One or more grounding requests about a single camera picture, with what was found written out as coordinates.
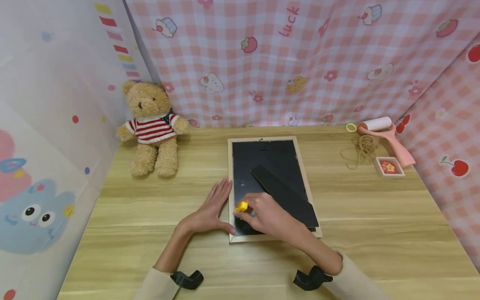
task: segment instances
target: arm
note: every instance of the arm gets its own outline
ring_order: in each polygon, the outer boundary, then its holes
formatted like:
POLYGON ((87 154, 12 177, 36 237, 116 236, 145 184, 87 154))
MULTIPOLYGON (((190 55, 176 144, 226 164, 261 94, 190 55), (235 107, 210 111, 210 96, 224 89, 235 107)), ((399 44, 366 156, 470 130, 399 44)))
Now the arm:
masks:
POLYGON ((242 199, 248 203, 247 212, 234 215, 249 223, 253 229, 282 240, 308 255, 332 282, 324 283, 342 300, 390 299, 371 279, 344 254, 335 252, 318 240, 301 222, 294 219, 266 193, 247 194, 242 199))
POLYGON ((232 225, 218 219, 231 188, 232 182, 226 179, 216 183, 202 206, 178 223, 134 300, 172 300, 175 297, 180 287, 173 282, 170 274, 177 270, 182 254, 194 233, 214 229, 235 233, 232 225))
POLYGON ((122 126, 118 127, 117 129, 117 138, 119 138, 122 142, 126 142, 135 138, 135 130, 134 130, 134 121, 127 121, 122 126))
POLYGON ((179 115, 171 115, 170 118, 172 119, 171 124, 173 131, 175 131, 176 134, 184 134, 187 132, 188 121, 184 117, 179 115))

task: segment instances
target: black cardboard strip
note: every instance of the black cardboard strip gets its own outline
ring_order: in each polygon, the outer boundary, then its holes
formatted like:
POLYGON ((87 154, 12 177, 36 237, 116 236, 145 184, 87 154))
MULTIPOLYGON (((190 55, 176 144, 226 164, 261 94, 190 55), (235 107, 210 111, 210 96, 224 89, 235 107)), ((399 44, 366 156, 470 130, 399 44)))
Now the black cardboard strip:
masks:
POLYGON ((258 165, 251 173, 275 201, 292 217, 305 224, 308 228, 318 227, 317 217, 312 204, 305 201, 288 185, 270 173, 264 166, 258 165))

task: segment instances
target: black board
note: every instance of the black board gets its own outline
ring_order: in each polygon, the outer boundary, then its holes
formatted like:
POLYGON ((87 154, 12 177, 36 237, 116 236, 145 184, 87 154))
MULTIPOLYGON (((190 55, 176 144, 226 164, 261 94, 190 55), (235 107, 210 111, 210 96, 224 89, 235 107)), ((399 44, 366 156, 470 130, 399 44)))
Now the black board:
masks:
MULTIPOLYGON (((318 222, 308 202, 293 140, 233 142, 232 156, 235 206, 247 193, 268 192, 310 231, 316 231, 318 222)), ((234 226, 236 236, 261 234, 238 218, 234 226)))

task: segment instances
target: left hand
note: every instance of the left hand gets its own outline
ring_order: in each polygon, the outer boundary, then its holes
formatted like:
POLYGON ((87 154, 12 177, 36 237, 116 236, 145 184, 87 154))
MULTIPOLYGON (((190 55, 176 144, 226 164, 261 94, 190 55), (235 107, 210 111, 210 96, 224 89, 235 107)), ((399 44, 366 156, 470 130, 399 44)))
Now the left hand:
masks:
POLYGON ((231 189, 232 181, 226 178, 220 183, 215 183, 202 206, 180 221, 179 226, 187 228, 191 233, 221 229, 227 233, 235 234, 235 228, 230 223, 222 222, 218 218, 231 189))

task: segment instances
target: white wall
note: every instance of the white wall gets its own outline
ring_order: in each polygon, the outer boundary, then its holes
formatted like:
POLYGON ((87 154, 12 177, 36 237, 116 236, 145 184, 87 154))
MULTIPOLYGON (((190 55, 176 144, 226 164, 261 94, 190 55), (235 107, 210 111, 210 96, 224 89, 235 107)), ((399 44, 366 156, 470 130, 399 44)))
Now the white wall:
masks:
POLYGON ((0 2, 0 299, 56 298, 118 145, 124 67, 151 80, 121 1, 0 2))

